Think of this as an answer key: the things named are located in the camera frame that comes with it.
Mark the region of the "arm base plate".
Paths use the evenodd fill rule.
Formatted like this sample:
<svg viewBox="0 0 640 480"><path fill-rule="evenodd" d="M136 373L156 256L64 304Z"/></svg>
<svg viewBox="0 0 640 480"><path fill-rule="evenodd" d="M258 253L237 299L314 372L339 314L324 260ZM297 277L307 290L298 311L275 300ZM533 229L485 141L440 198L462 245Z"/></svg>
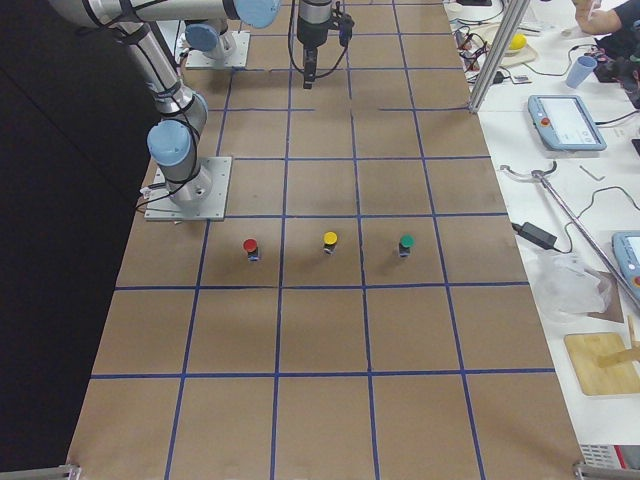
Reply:
<svg viewBox="0 0 640 480"><path fill-rule="evenodd" d="M219 36L216 31L187 33L189 53L186 68L192 70L243 69L246 67L250 33L227 31Z"/></svg>
<svg viewBox="0 0 640 480"><path fill-rule="evenodd" d="M198 175L171 197L164 175L156 168L154 182L161 187L150 192L144 206L148 221L223 221L232 170L231 157L200 157Z"/></svg>

